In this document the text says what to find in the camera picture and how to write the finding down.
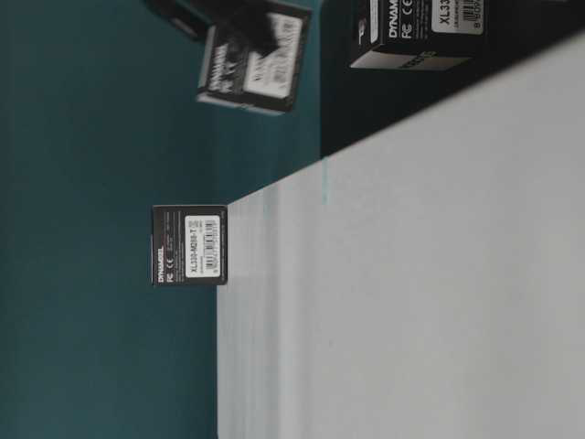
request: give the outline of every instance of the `product label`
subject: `product label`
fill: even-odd
[[[375,43],[379,34],[378,0],[369,0],[369,42]]]
[[[221,274],[219,216],[185,217],[186,277],[218,277]]]
[[[279,48],[267,57],[251,52],[244,90],[284,99],[291,94],[303,21],[295,16],[269,14]]]
[[[432,30],[447,34],[482,35],[484,0],[432,0]]]

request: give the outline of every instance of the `dynamixel logo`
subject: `dynamixel logo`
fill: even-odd
[[[390,38],[399,37],[399,0],[389,0],[388,7],[388,36]]]
[[[165,247],[161,247],[157,251],[158,256],[158,283],[165,283]]]

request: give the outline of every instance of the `product box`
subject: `product box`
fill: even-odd
[[[228,208],[154,206],[151,281],[222,285],[228,281]]]
[[[482,54],[490,0],[354,0],[351,67],[446,70]]]
[[[279,48],[266,57],[224,27],[209,30],[198,101],[270,114],[293,108],[311,11],[274,2],[268,9]]]

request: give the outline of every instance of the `barcode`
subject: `barcode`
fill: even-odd
[[[482,17],[482,6],[478,0],[463,0],[463,20],[476,22]]]
[[[218,268],[218,224],[216,221],[205,221],[205,233],[203,235],[203,257],[205,268],[217,270]]]

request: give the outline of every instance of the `teal background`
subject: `teal background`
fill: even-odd
[[[215,289],[150,286],[150,207],[318,159],[318,19],[271,118],[195,103],[203,48],[140,2],[0,5],[0,437],[216,437]]]

